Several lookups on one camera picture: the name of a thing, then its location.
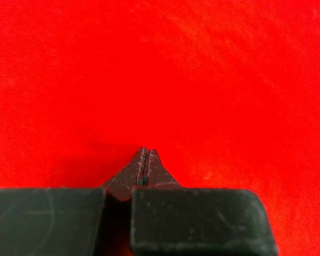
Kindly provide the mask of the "red t shirt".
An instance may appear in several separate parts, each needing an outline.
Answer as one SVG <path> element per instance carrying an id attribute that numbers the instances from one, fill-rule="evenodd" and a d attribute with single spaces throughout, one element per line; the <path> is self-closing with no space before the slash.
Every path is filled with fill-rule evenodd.
<path id="1" fill-rule="evenodd" d="M 320 255 L 320 1 L 0 1 L 0 187 L 98 186 L 140 147 Z"/>

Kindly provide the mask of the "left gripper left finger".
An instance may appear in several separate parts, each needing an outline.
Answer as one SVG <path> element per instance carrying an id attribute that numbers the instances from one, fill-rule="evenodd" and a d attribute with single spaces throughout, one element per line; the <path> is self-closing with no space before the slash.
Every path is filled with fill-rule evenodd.
<path id="1" fill-rule="evenodd" d="M 106 255 L 127 239 L 130 197 L 143 183 L 140 148 L 93 188 L 1 188 L 0 255 Z"/>

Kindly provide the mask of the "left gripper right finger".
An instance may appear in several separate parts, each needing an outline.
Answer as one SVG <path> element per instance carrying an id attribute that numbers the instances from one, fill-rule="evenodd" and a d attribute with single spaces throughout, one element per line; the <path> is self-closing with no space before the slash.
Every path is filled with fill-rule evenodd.
<path id="1" fill-rule="evenodd" d="M 256 193 L 182 187 L 154 149 L 132 190 L 130 224 L 134 255 L 278 255 Z"/>

